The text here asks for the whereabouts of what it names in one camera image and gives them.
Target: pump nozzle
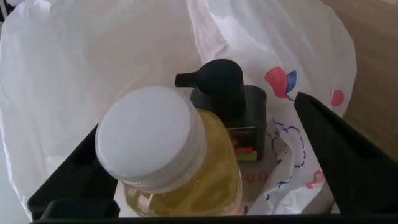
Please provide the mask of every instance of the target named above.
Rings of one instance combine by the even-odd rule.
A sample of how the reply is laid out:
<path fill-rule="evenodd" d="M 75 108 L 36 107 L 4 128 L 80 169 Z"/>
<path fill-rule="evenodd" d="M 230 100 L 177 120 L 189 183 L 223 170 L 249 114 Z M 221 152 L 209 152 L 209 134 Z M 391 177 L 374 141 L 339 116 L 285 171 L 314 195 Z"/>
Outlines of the pump nozzle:
<path fill-rule="evenodd" d="M 232 116 L 244 111 L 243 73 L 232 60 L 213 60 L 193 73 L 178 74 L 175 86 L 198 88 L 211 100 L 218 116 Z"/>

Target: wooden floor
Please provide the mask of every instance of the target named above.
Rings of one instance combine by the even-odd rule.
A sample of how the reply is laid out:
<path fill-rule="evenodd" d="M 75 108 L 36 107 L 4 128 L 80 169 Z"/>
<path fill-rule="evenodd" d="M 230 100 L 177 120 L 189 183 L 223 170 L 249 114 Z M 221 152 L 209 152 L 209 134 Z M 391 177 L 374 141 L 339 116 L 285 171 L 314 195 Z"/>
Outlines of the wooden floor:
<path fill-rule="evenodd" d="M 356 47 L 358 74 L 344 119 L 398 160 L 398 0 L 323 1 Z"/>

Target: plastic bag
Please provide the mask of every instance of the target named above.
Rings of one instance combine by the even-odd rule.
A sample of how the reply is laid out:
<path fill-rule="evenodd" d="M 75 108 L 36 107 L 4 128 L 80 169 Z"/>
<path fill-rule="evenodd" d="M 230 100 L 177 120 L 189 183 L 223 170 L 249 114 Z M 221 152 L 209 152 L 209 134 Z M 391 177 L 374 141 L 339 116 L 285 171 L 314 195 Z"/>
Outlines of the plastic bag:
<path fill-rule="evenodd" d="M 300 213 L 325 178 L 294 98 L 342 115 L 356 75 L 351 37 L 317 0 L 27 0 L 4 23 L 0 53 L 2 144 L 24 208 L 123 94 L 230 58 L 268 98 L 269 156 L 241 167 L 262 192 L 249 214 Z"/>

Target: white bottle cap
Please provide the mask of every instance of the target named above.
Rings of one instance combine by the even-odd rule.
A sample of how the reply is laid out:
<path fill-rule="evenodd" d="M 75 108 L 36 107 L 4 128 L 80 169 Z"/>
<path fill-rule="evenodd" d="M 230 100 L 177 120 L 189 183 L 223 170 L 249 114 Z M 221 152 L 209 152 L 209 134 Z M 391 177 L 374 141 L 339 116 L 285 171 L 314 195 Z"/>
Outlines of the white bottle cap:
<path fill-rule="evenodd" d="M 203 123 L 189 99 L 163 86 L 117 101 L 96 132 L 102 166 L 140 191 L 167 192 L 186 183 L 206 153 Z"/>

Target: dark bottle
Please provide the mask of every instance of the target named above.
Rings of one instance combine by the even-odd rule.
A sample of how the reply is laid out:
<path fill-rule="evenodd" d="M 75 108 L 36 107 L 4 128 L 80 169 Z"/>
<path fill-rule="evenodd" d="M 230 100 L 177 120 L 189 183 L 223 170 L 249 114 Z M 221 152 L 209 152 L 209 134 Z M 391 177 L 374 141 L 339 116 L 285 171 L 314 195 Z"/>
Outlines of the dark bottle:
<path fill-rule="evenodd" d="M 243 73 L 236 62 L 210 61 L 196 72 L 178 74 L 175 86 L 195 88 L 190 96 L 193 105 L 222 120 L 239 161 L 262 159 L 267 95 L 256 86 L 243 85 Z"/>

